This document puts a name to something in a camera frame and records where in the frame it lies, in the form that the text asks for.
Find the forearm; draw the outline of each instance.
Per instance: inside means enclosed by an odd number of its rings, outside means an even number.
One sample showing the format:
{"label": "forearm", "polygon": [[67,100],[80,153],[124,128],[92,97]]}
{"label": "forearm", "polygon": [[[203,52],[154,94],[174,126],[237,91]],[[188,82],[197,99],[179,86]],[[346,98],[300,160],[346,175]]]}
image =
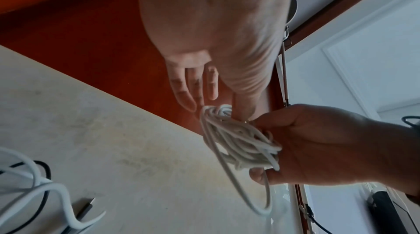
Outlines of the forearm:
{"label": "forearm", "polygon": [[378,181],[420,195],[420,135],[412,128],[375,122],[369,143],[378,150]]}

